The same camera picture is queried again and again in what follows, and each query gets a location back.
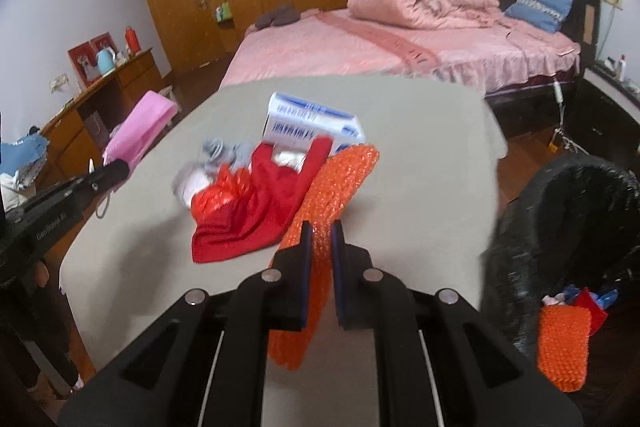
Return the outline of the dark slippers on bed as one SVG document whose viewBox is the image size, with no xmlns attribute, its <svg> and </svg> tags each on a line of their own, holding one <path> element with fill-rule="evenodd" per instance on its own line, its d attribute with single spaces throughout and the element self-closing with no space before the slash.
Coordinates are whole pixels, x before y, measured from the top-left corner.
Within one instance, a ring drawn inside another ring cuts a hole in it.
<svg viewBox="0 0 640 427">
<path fill-rule="evenodd" d="M 302 16 L 293 5 L 284 4 L 277 9 L 265 12 L 255 22 L 255 28 L 262 30 L 268 27 L 281 27 L 298 22 Z"/>
</svg>

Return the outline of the white lotion bottle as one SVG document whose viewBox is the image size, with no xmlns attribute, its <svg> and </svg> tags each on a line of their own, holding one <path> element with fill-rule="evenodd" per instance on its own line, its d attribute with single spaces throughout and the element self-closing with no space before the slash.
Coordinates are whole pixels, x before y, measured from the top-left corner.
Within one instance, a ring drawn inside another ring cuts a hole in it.
<svg viewBox="0 0 640 427">
<path fill-rule="evenodd" d="M 625 72 L 626 72 L 626 66 L 627 66 L 627 62 L 626 62 L 626 55 L 623 54 L 620 59 L 616 62 L 615 65 L 615 79 L 617 81 L 623 81 L 625 78 Z"/>
</svg>

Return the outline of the grey table cover cloth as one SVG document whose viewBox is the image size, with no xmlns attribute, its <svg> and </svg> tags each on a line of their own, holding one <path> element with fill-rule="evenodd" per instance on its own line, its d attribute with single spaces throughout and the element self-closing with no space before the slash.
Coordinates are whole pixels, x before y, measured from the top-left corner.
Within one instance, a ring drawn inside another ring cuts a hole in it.
<svg viewBox="0 0 640 427">
<path fill-rule="evenodd" d="M 378 150 L 344 212 L 348 237 L 408 286 L 450 286 L 477 302 L 506 141 L 476 91 L 399 77 L 252 81 L 221 89 L 172 130 L 67 251 L 62 286 L 96 365 L 189 289 L 235 288 L 264 269 L 279 244 L 298 239 L 294 202 L 272 205 L 245 220 L 250 239 L 224 259 L 207 241 L 193 242 L 194 219 L 170 189 L 205 139 L 258 140 L 273 93 L 356 115 Z"/>
</svg>

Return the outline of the pink sheeted bed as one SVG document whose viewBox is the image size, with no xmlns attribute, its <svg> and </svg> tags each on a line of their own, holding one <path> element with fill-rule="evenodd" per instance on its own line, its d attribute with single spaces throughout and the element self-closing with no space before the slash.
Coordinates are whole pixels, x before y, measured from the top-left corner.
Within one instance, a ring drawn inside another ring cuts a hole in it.
<svg viewBox="0 0 640 427">
<path fill-rule="evenodd" d="M 480 92 L 503 132 L 551 126 L 559 95 L 575 92 L 577 77 L 596 54 L 600 0 L 573 0 L 558 32 L 548 34 L 504 12 L 485 28 L 423 30 L 360 20 L 342 10 L 310 10 L 291 25 L 250 28 L 222 82 L 276 77 L 392 75 L 461 84 Z"/>
</svg>

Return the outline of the red cloth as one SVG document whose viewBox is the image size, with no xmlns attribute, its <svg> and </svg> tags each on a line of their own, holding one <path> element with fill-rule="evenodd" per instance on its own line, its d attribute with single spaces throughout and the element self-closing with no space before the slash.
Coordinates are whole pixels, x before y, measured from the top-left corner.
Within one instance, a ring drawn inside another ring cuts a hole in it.
<svg viewBox="0 0 640 427">
<path fill-rule="evenodd" d="M 192 236 L 192 260 L 221 262 L 276 245 L 290 226 L 319 170 L 329 158 L 332 140 L 311 143 L 300 170 L 272 159 L 273 146 L 260 143 L 250 161 L 252 188 L 220 208 Z"/>
</svg>

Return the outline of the light blue kettle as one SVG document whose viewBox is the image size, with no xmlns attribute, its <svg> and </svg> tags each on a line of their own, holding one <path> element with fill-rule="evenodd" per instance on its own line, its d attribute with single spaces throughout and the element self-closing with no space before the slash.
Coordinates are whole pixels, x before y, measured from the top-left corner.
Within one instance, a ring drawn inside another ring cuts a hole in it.
<svg viewBox="0 0 640 427">
<path fill-rule="evenodd" d="M 109 74 L 116 68 L 116 53 L 110 46 L 104 46 L 96 54 L 96 66 L 101 76 Z"/>
</svg>

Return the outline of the red thermos bottle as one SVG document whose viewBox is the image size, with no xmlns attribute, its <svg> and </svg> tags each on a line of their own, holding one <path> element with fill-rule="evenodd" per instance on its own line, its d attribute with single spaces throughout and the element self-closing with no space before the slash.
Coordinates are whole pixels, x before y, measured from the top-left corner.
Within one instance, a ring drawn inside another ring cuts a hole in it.
<svg viewBox="0 0 640 427">
<path fill-rule="evenodd" d="M 131 55 L 136 55 L 141 52 L 138 36 L 131 26 L 127 26 L 125 29 L 125 40 Z"/>
</svg>

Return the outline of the folded pink quilt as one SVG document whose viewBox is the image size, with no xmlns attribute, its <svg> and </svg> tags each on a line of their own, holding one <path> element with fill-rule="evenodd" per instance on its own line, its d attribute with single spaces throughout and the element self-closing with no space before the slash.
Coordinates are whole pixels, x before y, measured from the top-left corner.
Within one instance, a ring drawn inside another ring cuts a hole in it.
<svg viewBox="0 0 640 427">
<path fill-rule="evenodd" d="M 348 0 L 353 17 L 408 29 L 485 28 L 501 16 L 498 0 Z"/>
</svg>

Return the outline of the orange bubble wrap strip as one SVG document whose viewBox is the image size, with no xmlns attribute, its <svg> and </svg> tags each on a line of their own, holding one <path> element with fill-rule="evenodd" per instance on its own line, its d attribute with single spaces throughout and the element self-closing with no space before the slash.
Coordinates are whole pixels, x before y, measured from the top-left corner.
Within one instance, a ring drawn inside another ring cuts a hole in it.
<svg viewBox="0 0 640 427">
<path fill-rule="evenodd" d="M 342 150 L 324 163 L 296 212 L 280 247 L 292 247 L 299 240 L 305 222 L 311 225 L 311 271 L 307 325 L 300 332 L 275 332 L 269 336 L 271 360 L 296 371 L 317 332 L 322 311 L 332 286 L 331 227 L 341 218 L 347 204 L 375 168 L 380 152 L 369 144 Z"/>
</svg>

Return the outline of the wooden desk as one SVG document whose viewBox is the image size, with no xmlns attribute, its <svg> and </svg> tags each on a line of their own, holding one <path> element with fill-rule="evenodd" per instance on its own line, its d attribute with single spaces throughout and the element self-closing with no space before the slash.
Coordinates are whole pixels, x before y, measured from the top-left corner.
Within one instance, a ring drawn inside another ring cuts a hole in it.
<svg viewBox="0 0 640 427">
<path fill-rule="evenodd" d="M 101 165 L 110 133 L 146 92 L 165 86 L 152 51 L 146 50 L 73 98 L 41 130 L 49 145 L 47 164 L 36 179 L 38 190 L 80 176 L 90 164 Z"/>
</svg>

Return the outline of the red picture on desk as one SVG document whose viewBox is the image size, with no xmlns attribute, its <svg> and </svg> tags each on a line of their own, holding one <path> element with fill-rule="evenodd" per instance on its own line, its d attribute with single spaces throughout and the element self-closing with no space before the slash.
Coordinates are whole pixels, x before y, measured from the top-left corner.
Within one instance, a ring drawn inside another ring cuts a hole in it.
<svg viewBox="0 0 640 427">
<path fill-rule="evenodd" d="M 89 88 L 96 80 L 101 79 L 96 54 L 104 46 L 110 46 L 117 55 L 117 46 L 109 32 L 98 35 L 89 41 L 78 44 L 67 51 L 68 58 L 78 76 L 81 89 Z"/>
</svg>

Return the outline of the white tissue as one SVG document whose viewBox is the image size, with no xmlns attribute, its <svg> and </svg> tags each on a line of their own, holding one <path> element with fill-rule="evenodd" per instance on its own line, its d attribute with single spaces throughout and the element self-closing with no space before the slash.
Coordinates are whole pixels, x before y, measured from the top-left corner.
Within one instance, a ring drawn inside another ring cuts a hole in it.
<svg viewBox="0 0 640 427">
<path fill-rule="evenodd" d="M 172 194 L 181 205 L 190 209 L 193 196 L 215 182 L 218 170 L 210 162 L 188 162 L 172 180 Z"/>
</svg>

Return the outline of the white blue alcohol pad box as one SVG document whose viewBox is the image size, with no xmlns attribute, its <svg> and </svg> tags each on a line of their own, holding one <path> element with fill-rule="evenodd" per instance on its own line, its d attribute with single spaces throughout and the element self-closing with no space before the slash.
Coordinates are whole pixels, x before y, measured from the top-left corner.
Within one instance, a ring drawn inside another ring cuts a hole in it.
<svg viewBox="0 0 640 427">
<path fill-rule="evenodd" d="M 282 92 L 270 96 L 262 141 L 307 152 L 318 136 L 332 140 L 330 154 L 367 142 L 359 119 L 322 104 Z"/>
</svg>

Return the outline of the orange mesh trash piece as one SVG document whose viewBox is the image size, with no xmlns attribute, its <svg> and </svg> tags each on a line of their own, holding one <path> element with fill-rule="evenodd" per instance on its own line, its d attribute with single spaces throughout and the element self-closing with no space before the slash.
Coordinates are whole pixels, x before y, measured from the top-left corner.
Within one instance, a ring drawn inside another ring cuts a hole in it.
<svg viewBox="0 0 640 427">
<path fill-rule="evenodd" d="M 575 392 L 585 384 L 590 323 L 584 308 L 556 305 L 540 310 L 537 366 L 562 392 Z"/>
</svg>

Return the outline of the black nightstand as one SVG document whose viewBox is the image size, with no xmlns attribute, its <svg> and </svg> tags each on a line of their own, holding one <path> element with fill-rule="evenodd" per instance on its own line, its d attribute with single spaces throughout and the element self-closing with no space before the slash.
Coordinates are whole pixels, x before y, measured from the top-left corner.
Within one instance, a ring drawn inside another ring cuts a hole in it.
<svg viewBox="0 0 640 427">
<path fill-rule="evenodd" d="M 566 133 L 586 153 L 639 176 L 639 101 L 597 69 L 587 67 L 576 83 Z"/>
</svg>

